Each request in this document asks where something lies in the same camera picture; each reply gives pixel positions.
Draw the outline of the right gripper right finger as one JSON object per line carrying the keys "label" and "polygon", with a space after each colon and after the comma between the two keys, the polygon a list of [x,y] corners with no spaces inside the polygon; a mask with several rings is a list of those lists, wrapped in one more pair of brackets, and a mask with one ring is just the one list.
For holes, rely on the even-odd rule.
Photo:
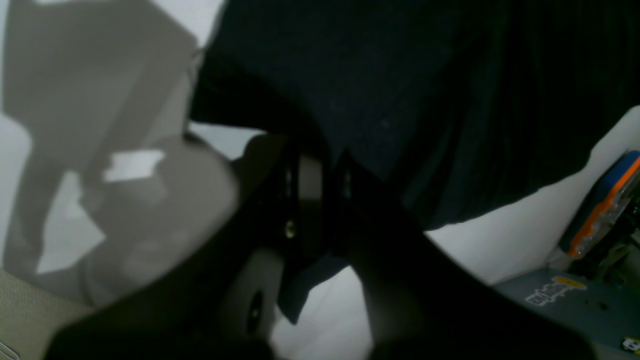
{"label": "right gripper right finger", "polygon": [[597,359],[585,337],[455,264],[349,153],[328,180],[330,248],[362,284],[374,343],[368,359]]}

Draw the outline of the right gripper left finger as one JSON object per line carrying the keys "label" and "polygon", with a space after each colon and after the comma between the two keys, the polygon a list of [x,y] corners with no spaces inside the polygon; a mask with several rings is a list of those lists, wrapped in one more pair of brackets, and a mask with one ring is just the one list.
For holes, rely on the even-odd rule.
{"label": "right gripper left finger", "polygon": [[46,360],[274,360],[269,345],[286,260],[296,251],[301,149],[250,141],[240,206],[150,285],[59,330]]}

